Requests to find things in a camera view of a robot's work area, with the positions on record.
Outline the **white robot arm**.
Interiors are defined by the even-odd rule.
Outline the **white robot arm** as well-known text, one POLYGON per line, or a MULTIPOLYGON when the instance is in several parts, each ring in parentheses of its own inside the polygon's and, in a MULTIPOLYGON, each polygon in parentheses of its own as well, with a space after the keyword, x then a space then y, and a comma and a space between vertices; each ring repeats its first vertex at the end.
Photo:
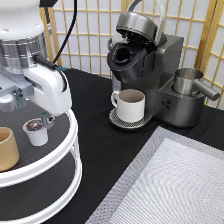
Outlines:
POLYGON ((28 100, 43 109, 42 124, 72 106, 66 76, 48 60, 40 0, 0 0, 0 110, 12 112, 28 100))

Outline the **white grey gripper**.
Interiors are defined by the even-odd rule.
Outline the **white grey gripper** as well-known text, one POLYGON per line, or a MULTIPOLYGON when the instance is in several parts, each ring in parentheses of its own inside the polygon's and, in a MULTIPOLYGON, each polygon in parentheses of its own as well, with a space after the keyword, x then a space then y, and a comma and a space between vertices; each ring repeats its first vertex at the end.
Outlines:
POLYGON ((40 64, 22 70, 0 68, 0 110, 24 109, 26 99, 45 110, 41 120, 46 129, 54 126, 54 116, 72 106, 68 80, 63 73, 40 64))

